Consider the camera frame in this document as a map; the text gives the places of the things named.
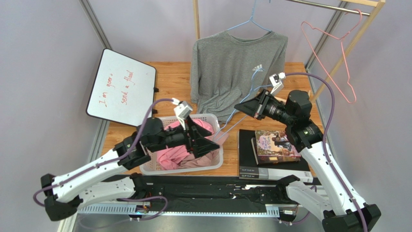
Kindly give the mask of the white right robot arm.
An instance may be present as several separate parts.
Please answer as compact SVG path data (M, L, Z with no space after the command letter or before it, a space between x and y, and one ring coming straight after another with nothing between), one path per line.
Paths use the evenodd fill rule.
M311 190L293 175L279 180L281 193L312 213L326 232L369 232L381 211L357 193L337 166L326 137L310 119L312 104L305 91L293 90L281 102L267 90L238 103L235 109L257 120L269 117L286 126L288 141L315 171L327 198Z

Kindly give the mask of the dusty pink t shirt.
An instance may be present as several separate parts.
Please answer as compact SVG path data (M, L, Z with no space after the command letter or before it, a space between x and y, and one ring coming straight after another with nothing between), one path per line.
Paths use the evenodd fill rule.
M217 135L211 135L206 137L207 139L214 141L219 144L221 147L228 139L229 134L218 132ZM219 150L214 150L202 157L195 158L193 154L189 154L186 158L183 159L178 165L178 169L188 169L188 168L197 168L197 167L206 167L211 166L213 159L219 154Z

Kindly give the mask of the bright pink t shirt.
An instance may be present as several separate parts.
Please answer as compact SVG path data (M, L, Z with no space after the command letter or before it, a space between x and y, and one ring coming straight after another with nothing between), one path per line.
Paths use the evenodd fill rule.
M156 154L157 163L162 170L176 170L179 163L191 153L187 152L184 145L181 145L158 151Z

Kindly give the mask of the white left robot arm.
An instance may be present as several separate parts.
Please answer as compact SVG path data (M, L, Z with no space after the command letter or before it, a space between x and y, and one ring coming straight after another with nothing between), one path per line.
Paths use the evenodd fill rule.
M196 158L205 156L220 148L209 139L211 135L190 116L174 128L164 128L159 118L148 118L132 136L95 161L64 175L42 176L45 211L51 221L60 221L91 204L140 200L147 196L147 185L140 174L108 179L151 161L149 152L183 146Z

